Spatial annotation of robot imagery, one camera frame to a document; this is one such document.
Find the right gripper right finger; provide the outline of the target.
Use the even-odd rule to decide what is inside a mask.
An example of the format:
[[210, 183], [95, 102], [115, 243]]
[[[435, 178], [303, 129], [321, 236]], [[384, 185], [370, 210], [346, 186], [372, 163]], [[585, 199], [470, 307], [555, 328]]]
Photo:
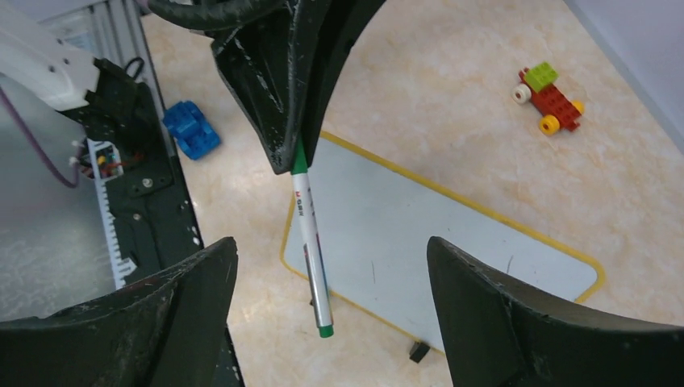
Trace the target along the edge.
[[591, 309], [433, 236], [427, 265], [455, 386], [680, 386], [683, 329]]

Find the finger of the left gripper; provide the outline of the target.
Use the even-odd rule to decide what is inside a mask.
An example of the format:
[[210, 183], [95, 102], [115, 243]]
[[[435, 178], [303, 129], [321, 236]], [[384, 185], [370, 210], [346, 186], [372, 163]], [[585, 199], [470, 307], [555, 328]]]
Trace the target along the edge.
[[225, 1], [211, 51], [276, 174], [288, 173], [329, 1]]
[[302, 142], [309, 166], [313, 164], [323, 118], [348, 55], [384, 3], [384, 0], [333, 1], [323, 19], [302, 115]]

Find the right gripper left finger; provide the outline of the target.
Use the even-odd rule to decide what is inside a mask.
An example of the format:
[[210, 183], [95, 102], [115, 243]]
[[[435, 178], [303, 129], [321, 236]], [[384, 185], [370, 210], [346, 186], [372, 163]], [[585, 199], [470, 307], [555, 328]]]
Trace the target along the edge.
[[227, 329], [236, 242], [47, 318], [1, 325], [4, 386], [241, 386]]

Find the green white marker pen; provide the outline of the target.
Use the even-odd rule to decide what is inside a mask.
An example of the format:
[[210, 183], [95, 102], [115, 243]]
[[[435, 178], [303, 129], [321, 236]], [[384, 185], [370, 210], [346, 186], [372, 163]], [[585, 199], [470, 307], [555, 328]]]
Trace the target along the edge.
[[307, 264], [311, 288], [311, 303], [314, 307], [316, 326], [321, 338], [334, 335], [332, 309], [323, 264], [319, 231], [315, 217], [314, 201], [308, 177], [308, 163], [303, 141], [296, 143], [294, 164], [290, 171], [293, 179], [295, 213], [302, 235], [302, 247]]

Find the yellow framed whiteboard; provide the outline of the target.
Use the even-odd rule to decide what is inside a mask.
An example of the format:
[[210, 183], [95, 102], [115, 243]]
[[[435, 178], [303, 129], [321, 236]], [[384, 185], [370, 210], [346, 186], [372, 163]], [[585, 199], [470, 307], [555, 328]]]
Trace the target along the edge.
[[335, 135], [309, 178], [332, 297], [438, 352], [509, 339], [516, 288], [567, 304], [606, 280], [595, 258]]

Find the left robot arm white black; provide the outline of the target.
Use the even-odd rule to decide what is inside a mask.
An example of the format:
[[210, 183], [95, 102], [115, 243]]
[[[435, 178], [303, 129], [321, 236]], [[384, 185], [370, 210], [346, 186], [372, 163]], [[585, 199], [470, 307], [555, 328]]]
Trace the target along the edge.
[[[312, 164], [348, 55], [379, 1], [146, 1], [151, 13], [211, 39], [218, 73], [252, 124], [271, 169]], [[136, 150], [147, 89], [119, 66], [1, 4], [1, 73], [93, 139]]]

